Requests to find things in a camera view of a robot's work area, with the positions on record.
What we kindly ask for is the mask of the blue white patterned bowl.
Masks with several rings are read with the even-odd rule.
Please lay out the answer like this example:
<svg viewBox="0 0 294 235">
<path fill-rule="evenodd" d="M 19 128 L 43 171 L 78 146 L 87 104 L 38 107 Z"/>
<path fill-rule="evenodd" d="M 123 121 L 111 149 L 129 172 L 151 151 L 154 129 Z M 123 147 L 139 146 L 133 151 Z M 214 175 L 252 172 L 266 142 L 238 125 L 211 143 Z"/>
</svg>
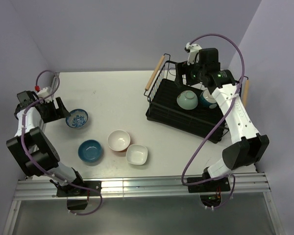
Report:
<svg viewBox="0 0 294 235">
<path fill-rule="evenodd" d="M 70 115 L 66 117 L 66 125 L 70 128 L 81 128 L 86 125 L 89 115 L 83 109 L 74 109 L 70 111 Z"/>
</svg>

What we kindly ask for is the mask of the pale green ceramic bowl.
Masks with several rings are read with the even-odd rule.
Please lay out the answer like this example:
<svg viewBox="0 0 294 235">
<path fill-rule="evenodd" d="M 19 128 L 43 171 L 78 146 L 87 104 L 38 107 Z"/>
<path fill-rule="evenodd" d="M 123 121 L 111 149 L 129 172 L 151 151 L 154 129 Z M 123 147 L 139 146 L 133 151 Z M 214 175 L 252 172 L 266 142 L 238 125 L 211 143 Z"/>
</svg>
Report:
<svg viewBox="0 0 294 235">
<path fill-rule="evenodd" d="M 193 110 L 198 106 L 198 97 L 190 90 L 181 92 L 176 101 L 178 106 L 184 110 Z"/>
</svg>

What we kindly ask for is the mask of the teal and white bowl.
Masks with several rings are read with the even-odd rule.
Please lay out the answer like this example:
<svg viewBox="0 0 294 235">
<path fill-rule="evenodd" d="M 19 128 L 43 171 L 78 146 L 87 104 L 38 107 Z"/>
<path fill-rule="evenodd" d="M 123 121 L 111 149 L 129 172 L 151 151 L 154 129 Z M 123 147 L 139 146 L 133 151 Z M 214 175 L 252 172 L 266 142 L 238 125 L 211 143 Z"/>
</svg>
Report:
<svg viewBox="0 0 294 235">
<path fill-rule="evenodd" d="M 208 89 L 205 89 L 202 91 L 199 101 L 202 104 L 203 107 L 209 108 L 209 109 L 215 109 L 218 104 L 213 98 L 213 96 L 210 94 Z"/>
</svg>

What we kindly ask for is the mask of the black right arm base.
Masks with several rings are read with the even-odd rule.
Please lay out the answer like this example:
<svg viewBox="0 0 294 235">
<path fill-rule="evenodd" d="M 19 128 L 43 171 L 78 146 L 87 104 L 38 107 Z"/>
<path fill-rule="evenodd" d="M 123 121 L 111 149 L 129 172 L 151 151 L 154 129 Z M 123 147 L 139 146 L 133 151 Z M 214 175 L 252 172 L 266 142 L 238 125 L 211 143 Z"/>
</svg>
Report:
<svg viewBox="0 0 294 235">
<path fill-rule="evenodd" d="M 188 193 L 217 192 L 219 189 L 221 192 L 231 191 L 228 178 L 222 178 L 198 185 L 188 186 Z"/>
</svg>

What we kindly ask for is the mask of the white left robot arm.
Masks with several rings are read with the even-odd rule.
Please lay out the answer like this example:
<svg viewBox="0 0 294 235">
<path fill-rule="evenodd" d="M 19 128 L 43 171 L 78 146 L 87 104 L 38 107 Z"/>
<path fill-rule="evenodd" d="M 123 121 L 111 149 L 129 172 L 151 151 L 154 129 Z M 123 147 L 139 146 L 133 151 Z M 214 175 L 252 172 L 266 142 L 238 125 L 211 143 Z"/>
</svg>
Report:
<svg viewBox="0 0 294 235">
<path fill-rule="evenodd" d="M 41 129 L 48 123 L 67 118 L 70 113 L 61 98 L 39 97 L 35 92 L 17 94 L 19 104 L 15 110 L 18 130 L 6 146 L 23 173 L 28 176 L 48 176 L 50 182 L 65 196 L 81 195 L 86 184 L 72 167 L 61 163 L 59 154 Z"/>
</svg>

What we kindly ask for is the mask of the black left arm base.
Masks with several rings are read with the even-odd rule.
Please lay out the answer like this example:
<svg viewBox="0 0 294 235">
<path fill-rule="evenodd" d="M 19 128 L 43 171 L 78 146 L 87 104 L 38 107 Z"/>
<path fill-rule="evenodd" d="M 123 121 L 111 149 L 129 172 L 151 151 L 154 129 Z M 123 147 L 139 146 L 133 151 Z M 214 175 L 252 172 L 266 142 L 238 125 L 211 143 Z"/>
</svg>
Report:
<svg viewBox="0 0 294 235">
<path fill-rule="evenodd" d="M 88 206 L 90 196 L 99 196 L 101 192 L 101 181 L 85 181 L 85 188 L 95 189 L 96 192 L 80 189 L 71 185 L 61 186 L 59 183 L 53 182 L 57 188 L 57 197 L 67 198 L 67 209 L 71 211 L 82 211 Z"/>
</svg>

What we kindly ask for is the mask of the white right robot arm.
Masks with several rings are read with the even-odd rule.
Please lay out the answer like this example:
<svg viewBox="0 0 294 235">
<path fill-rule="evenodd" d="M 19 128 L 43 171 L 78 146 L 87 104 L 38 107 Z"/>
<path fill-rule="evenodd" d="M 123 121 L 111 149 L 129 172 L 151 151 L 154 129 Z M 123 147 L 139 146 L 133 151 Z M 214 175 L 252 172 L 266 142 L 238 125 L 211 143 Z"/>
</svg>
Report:
<svg viewBox="0 0 294 235">
<path fill-rule="evenodd" d="M 186 76 L 188 85 L 202 83 L 222 111 L 221 122 L 226 122 L 232 144 L 222 151 L 221 159 L 204 171 L 203 187 L 212 191 L 219 179 L 233 170 L 260 161 L 269 145 L 267 135 L 261 135 L 253 125 L 239 96 L 240 84 L 231 71 L 221 70 L 216 48 L 202 49 L 199 45 L 186 45 L 186 62 L 177 64 L 176 83 Z"/>
</svg>

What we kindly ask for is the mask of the blue ceramic bowl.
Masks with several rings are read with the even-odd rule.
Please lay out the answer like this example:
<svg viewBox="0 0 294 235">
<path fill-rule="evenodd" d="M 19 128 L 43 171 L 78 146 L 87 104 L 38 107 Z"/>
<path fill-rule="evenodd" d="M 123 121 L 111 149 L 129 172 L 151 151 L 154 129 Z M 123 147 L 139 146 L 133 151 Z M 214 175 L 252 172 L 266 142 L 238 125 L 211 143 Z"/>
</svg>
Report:
<svg viewBox="0 0 294 235">
<path fill-rule="evenodd" d="M 94 163 L 101 158 L 103 148 L 97 140 L 86 140 L 79 146 L 77 153 L 83 162 Z"/>
</svg>

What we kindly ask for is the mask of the orange bowl white inside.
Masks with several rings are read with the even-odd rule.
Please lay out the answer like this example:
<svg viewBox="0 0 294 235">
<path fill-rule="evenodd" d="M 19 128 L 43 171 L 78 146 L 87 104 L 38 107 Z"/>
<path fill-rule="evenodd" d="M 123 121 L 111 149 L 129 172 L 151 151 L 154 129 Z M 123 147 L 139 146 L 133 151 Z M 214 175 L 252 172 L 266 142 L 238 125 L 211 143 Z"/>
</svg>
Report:
<svg viewBox="0 0 294 235">
<path fill-rule="evenodd" d="M 130 135 L 124 130 L 115 130 L 107 138 L 108 147 L 116 152 L 125 151 L 131 142 Z"/>
</svg>

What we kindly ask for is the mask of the white square bowl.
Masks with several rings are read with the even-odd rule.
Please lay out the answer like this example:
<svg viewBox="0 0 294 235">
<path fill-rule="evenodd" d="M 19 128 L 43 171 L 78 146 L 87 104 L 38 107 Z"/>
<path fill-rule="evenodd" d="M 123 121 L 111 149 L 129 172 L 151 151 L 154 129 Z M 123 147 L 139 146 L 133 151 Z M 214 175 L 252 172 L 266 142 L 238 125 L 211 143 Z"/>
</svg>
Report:
<svg viewBox="0 0 294 235">
<path fill-rule="evenodd" d="M 131 165 L 144 165 L 147 161 L 148 149 L 139 144 L 132 144 L 126 152 L 126 160 Z"/>
</svg>

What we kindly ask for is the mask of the aluminium table edge rail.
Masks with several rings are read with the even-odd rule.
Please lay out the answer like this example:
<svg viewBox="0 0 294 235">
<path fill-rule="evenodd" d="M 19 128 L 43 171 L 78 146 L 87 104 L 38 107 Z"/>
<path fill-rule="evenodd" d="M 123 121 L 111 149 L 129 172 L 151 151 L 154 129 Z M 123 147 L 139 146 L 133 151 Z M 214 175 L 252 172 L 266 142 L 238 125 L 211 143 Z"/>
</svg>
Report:
<svg viewBox="0 0 294 235">
<path fill-rule="evenodd" d="M 270 192 L 264 173 L 235 174 L 235 193 Z M 188 188 L 178 176 L 106 178 L 100 179 L 103 198 L 130 198 L 153 196 L 184 196 Z M 56 188 L 48 180 L 19 181 L 13 196 L 14 201 L 64 200 L 56 196 Z"/>
</svg>

